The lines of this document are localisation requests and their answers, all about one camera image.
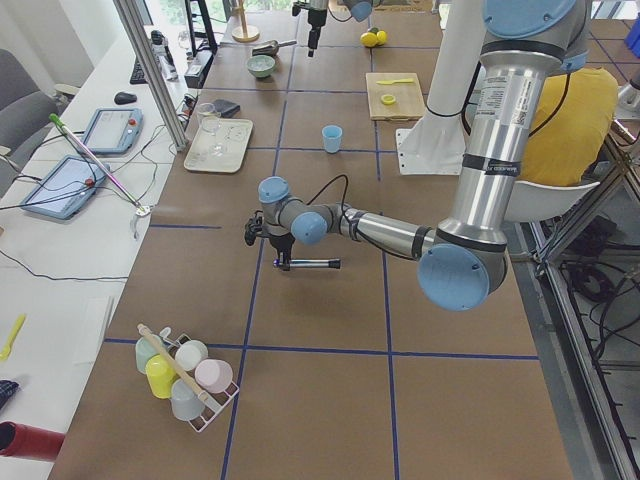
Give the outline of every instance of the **metal pole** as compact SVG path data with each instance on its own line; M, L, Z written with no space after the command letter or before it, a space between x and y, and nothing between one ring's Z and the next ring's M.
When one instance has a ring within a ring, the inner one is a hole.
M145 78L147 79L149 88L151 88L151 93L156 101L156 105L160 110L160 115L173 139L176 150L184 150L187 146L187 137L182 130L182 125L176 115L171 96L169 95L167 86L164 84L160 68L151 51L151 45L144 31L142 17L136 7L136 2L135 0L113 0L113 3L131 41L133 51L136 53L138 61L142 65Z

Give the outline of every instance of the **lemon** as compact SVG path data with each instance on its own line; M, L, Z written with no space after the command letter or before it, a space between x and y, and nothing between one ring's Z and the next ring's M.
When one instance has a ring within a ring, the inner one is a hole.
M365 32L360 35L360 43L365 47L375 47L378 44L378 37L375 33Z
M376 37L378 39L378 45L384 45L387 43L387 32L384 30L378 30Z

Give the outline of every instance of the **wooden board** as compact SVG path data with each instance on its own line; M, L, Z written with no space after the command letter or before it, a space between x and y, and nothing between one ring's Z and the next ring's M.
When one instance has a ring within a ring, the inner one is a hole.
M378 80L413 78L413 83L378 85ZM367 73L367 96L371 120L417 120L426 110L420 81L415 73ZM380 97L391 94L396 97L393 105L384 105Z

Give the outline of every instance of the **tablet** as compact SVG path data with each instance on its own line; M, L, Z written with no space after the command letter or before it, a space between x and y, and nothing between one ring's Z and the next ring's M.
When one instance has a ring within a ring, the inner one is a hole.
M65 220L89 200L105 178L106 175L94 163L67 155L25 197L20 207Z
M131 148L142 128L139 108L99 108L82 137L96 155L117 155Z

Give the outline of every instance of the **light blue cup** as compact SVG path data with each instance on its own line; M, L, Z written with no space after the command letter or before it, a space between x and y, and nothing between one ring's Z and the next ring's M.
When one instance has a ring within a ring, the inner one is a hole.
M154 337L156 337L156 340L160 342L160 345L164 345L158 335L154 335ZM147 366L147 362L151 359L151 357L154 357L157 354L158 352L156 352L156 349L153 348L146 339L139 339L136 342L136 368L138 369L138 371L140 373L146 374L145 367Z
M327 153L336 153L342 142L342 128L337 125L327 125L322 129L322 143Z

